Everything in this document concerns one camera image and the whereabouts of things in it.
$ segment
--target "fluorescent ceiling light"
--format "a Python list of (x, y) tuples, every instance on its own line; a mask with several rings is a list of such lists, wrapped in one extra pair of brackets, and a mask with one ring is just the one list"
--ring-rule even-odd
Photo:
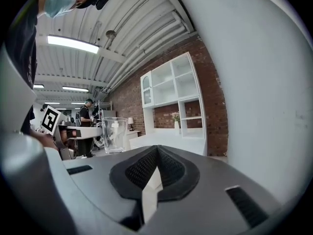
[(43, 89), (44, 85), (43, 84), (34, 84), (34, 88)]
[(83, 88), (68, 87), (68, 86), (62, 86), (62, 88), (64, 90), (70, 90), (70, 91), (88, 92), (88, 89), (83, 89)]
[(51, 45), (61, 45), (75, 49), (85, 50), (94, 54), (98, 53), (99, 47), (96, 45), (91, 45), (89, 43), (85, 43), (79, 40), (65, 38), (65, 37), (57, 37), (57, 36), (48, 36), (48, 44)]

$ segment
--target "lamp shade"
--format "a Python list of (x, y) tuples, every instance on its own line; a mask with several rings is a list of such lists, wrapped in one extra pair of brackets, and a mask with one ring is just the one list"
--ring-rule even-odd
[(132, 117), (128, 118), (128, 124), (133, 124), (134, 123), (134, 119)]

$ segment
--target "black shirt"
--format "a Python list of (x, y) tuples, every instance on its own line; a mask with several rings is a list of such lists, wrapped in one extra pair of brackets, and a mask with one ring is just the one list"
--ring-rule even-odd
[[(37, 69), (35, 37), (38, 10), (38, 0), (29, 0), (12, 23), (5, 40), (9, 57), (31, 89)], [(21, 129), (23, 133), (29, 134), (30, 121), (34, 118), (31, 107)]]
[[(79, 116), (90, 119), (88, 108), (85, 105), (80, 109)], [(90, 127), (90, 122), (82, 122), (82, 127)]]

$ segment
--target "table lamp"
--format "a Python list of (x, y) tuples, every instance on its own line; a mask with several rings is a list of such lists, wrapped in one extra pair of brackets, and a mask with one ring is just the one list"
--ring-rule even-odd
[(131, 125), (130, 131), (133, 131), (133, 130), (134, 130), (134, 128), (133, 128), (133, 123), (134, 123), (134, 119), (133, 119), (132, 117), (129, 117), (129, 118), (128, 118), (128, 124)]

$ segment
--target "brick wall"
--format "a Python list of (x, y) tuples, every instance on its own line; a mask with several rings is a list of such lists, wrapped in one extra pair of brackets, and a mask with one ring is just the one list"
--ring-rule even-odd
[[(224, 94), (220, 88), (219, 77), (210, 54), (199, 36), (186, 39), (147, 62), (110, 93), (106, 101), (111, 100), (113, 102), (113, 109), (117, 111), (118, 117), (133, 117), (133, 127), (140, 130), (144, 135), (145, 125), (141, 103), (140, 77), (186, 52), (190, 53), (195, 64), (202, 91), (206, 115), (208, 154), (222, 156), (227, 151), (228, 142)], [(200, 113), (200, 108), (196, 102), (190, 102), (185, 107), (188, 116), (197, 116)], [(177, 104), (155, 108), (155, 128), (173, 128), (174, 123), (170, 114), (177, 111)], [(201, 122), (199, 119), (188, 121), (188, 127), (201, 127)]]

